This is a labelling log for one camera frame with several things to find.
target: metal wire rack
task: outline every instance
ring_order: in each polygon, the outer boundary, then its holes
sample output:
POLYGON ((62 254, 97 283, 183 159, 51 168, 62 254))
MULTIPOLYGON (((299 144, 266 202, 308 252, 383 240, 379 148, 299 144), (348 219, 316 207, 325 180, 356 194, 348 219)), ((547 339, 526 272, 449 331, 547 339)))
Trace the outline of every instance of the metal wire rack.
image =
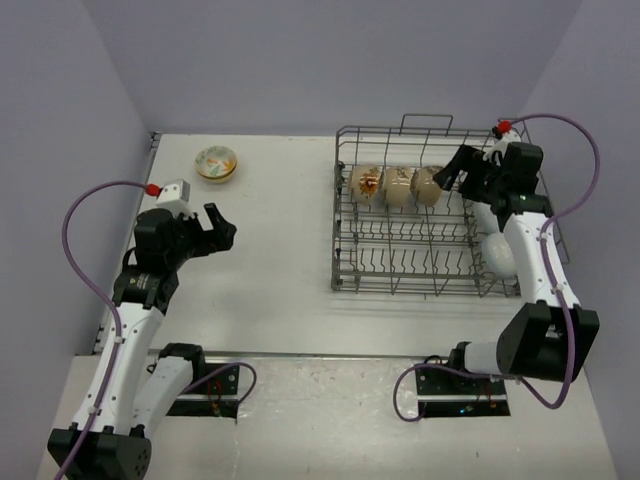
MULTIPOLYGON (((347 179, 354 166, 420 168, 446 165, 462 143, 490 147, 490 130, 452 128, 453 116, 405 114, 398 127, 345 126, 336 133, 331 286, 343 292, 512 297, 516 277, 500 279, 487 268, 480 242, 485 233, 471 202, 443 192, 434 207, 415 201, 401 208, 380 199, 351 199, 347 179), (419 121, 423 126, 408 126, 419 121)), ((531 142, 526 124, 520 134, 531 142)), ((541 176, 539 193, 547 195, 541 176)), ((558 251, 569 257, 557 228, 558 251)))

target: orange flower design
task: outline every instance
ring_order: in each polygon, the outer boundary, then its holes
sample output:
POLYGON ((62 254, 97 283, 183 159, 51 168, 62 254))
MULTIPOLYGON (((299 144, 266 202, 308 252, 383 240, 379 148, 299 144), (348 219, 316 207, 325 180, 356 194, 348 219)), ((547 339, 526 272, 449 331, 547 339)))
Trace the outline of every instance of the orange flower design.
POLYGON ((363 173, 360 177, 360 192, 367 196, 372 196, 378 190, 379 180, 376 173, 363 173))

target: white table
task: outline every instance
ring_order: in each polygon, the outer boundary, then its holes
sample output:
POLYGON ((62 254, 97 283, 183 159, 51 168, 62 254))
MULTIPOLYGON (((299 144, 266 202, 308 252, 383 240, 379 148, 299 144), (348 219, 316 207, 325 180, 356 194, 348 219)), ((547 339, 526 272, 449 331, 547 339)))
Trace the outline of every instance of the white table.
MULTIPOLYGON (((248 359, 259 382, 233 420, 168 417, 147 480, 615 480, 584 376, 557 411, 507 385, 511 417, 398 420, 391 389, 410 359, 248 359)), ((55 426, 67 428, 97 357, 77 357, 55 426)), ((241 383, 248 375, 241 372, 241 383)), ((551 398, 559 385, 535 382, 551 398)), ((400 392, 415 414, 415 384, 400 392)), ((45 452, 38 480, 56 466, 45 452)))
MULTIPOLYGON (((213 201, 238 233, 230 252, 191 260, 180 270, 154 348, 188 342, 218 352, 423 356, 447 354, 461 340, 497 338, 518 310, 517 299, 331 291, 334 141, 162 136, 150 181, 186 179, 190 204, 205 225, 202 205, 213 201), (227 184, 211 184, 195 172, 196 154, 211 145, 238 154, 238 170, 227 184)), ((452 143, 429 156, 446 163, 455 148, 452 143)), ((366 161, 366 149, 360 155, 366 161)), ((389 161, 402 164, 402 153, 396 155, 389 161)), ((141 209, 152 206, 146 198, 141 209)))

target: cup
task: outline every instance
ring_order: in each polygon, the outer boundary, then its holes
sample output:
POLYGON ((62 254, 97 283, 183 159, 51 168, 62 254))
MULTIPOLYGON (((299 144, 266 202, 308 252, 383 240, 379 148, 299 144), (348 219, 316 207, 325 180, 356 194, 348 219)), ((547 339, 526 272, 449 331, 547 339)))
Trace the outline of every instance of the cup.
POLYGON ((363 205, 371 205, 380 190, 380 167, 376 165, 356 165, 349 175, 351 198, 363 205))
POLYGON ((382 178, 384 201, 392 207, 402 207, 407 203, 411 191, 411 167, 387 168, 382 178))
POLYGON ((427 165, 416 170, 411 177, 411 194, 425 207, 433 207, 440 200, 442 189, 433 179, 440 170, 442 167, 439 165, 427 165))

